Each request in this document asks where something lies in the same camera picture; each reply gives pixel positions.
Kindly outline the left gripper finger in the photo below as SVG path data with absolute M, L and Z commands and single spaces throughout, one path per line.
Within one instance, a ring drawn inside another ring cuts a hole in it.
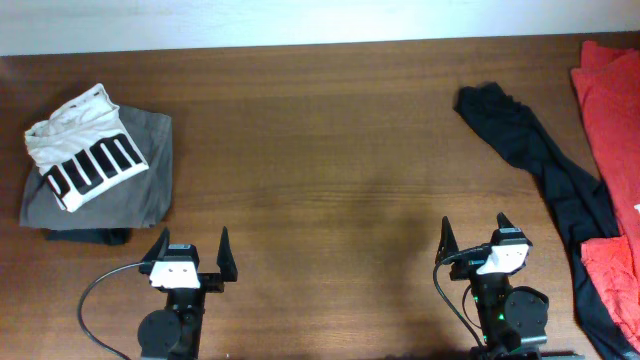
M 151 263 L 158 261 L 164 257 L 164 254 L 169 246 L 170 231 L 167 227 L 164 228 L 157 241 L 152 245 L 149 251 L 141 259 L 142 262 Z
M 216 259 L 223 281 L 236 281 L 238 279 L 238 269 L 232 254 L 228 229 L 222 229 L 219 249 Z

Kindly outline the black garment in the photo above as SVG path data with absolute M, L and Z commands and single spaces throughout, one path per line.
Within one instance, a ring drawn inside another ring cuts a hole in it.
M 595 350 L 604 359 L 637 359 L 582 263 L 583 243 L 620 235 L 605 183 L 566 157 L 533 111 L 495 82 L 459 89 L 454 110 L 509 165 L 535 178 L 567 253 L 578 324 Z

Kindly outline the red orange printed t-shirt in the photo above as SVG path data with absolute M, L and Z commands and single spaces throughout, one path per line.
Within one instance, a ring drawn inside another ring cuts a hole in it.
M 614 323 L 639 348 L 639 51 L 586 41 L 571 71 L 584 130 L 620 234 L 581 246 Z

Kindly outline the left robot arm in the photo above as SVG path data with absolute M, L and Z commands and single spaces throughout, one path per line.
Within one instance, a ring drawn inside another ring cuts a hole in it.
M 222 293 L 227 283 L 238 278 L 227 229 L 222 230 L 219 242 L 219 270 L 200 273 L 199 263 L 197 248 L 172 244 L 168 229 L 142 258 L 139 272 L 149 277 L 151 287 L 167 296 L 165 306 L 149 313 L 138 327 L 143 359 L 198 358 L 206 295 Z

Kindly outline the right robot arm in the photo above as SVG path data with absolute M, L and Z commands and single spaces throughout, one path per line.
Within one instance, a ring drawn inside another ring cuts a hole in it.
M 524 232 L 502 213 L 491 239 L 461 250 L 448 218 L 442 219 L 441 238 L 433 270 L 434 286 L 452 312 L 476 341 L 469 351 L 471 359 L 539 359 L 540 347 L 547 342 L 549 299 L 527 286 L 513 287 L 509 277 L 526 266 L 533 248 Z M 438 271 L 451 268 L 452 281 L 467 281 L 478 313 L 480 333 L 466 313 L 459 311 L 438 282 Z

